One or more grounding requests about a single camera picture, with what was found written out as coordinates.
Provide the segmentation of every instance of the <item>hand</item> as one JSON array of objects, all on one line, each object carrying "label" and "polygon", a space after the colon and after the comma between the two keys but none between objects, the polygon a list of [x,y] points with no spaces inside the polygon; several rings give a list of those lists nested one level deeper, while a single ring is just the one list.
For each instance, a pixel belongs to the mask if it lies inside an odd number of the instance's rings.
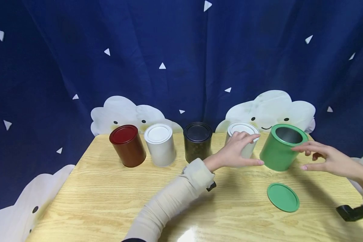
[{"label": "hand", "polygon": [[323,163],[313,163],[301,166],[301,169],[307,171],[326,171],[337,176],[343,176],[352,180],[360,179],[363,174],[363,165],[355,162],[347,155],[343,154],[334,147],[323,145],[316,141],[308,141],[300,146],[292,148],[293,151],[304,152],[316,161],[319,157],[325,159]]},{"label": "hand", "polygon": [[234,132],[221,150],[204,160],[205,165],[211,172],[223,166],[242,167],[263,165],[264,162],[262,160],[241,157],[243,148],[247,144],[253,143],[253,140],[258,137],[260,137],[258,134],[249,135],[246,132]]}]

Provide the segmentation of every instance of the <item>white lid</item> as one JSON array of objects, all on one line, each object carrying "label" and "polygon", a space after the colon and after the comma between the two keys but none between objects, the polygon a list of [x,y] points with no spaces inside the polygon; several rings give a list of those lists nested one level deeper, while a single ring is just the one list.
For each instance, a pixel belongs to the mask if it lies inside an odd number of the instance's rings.
[{"label": "white lid", "polygon": [[172,128],[164,123],[151,125],[144,132],[144,139],[151,144],[161,144],[172,136]]},{"label": "white lid", "polygon": [[234,132],[246,132],[248,134],[259,134],[258,128],[254,127],[253,125],[246,123],[246,122],[234,122],[229,125],[227,128],[227,133],[230,137],[233,135]]}]

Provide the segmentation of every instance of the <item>red can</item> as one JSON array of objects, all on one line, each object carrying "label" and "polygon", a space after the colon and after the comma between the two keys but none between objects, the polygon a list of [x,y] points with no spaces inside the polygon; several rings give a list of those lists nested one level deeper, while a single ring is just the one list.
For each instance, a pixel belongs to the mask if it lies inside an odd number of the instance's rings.
[{"label": "red can", "polygon": [[144,162],[147,154],[134,125],[123,125],[110,134],[109,140],[126,167],[136,167]]}]

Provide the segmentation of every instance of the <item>wooden table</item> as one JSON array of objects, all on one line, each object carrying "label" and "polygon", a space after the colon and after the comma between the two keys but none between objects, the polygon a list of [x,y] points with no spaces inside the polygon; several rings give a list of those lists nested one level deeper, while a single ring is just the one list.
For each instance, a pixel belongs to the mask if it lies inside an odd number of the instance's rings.
[{"label": "wooden table", "polygon": [[[258,157],[267,136],[261,135],[253,155]],[[224,133],[214,133],[212,151],[224,141]],[[146,160],[126,168],[108,135],[95,137],[27,241],[121,241],[143,205],[187,165],[183,135],[174,134],[174,142],[177,158],[171,166],[153,165],[144,141]],[[310,162],[300,154],[286,172],[265,166],[221,168],[217,188],[169,222],[159,241],[363,242],[363,219],[345,222],[335,211],[343,204],[359,206],[360,194],[345,178],[299,168]],[[299,210],[277,209],[266,195],[271,183],[290,186],[300,199]]]}]

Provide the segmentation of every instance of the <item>white can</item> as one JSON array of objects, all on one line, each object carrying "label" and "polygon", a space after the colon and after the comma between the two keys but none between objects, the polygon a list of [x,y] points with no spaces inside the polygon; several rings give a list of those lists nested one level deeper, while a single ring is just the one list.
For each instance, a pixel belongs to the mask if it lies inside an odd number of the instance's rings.
[{"label": "white can", "polygon": [[[232,137],[234,132],[246,132],[248,134],[259,134],[258,128],[254,127],[253,125],[245,122],[235,122],[229,125],[227,128],[227,135],[226,135],[226,143],[230,137]],[[249,159],[253,154],[253,149],[255,147],[256,142],[259,138],[254,140],[254,143],[246,145],[241,153],[241,156],[245,159]]]},{"label": "white can", "polygon": [[145,130],[144,139],[155,165],[165,167],[173,163],[176,150],[171,127],[164,123],[151,125]]}]

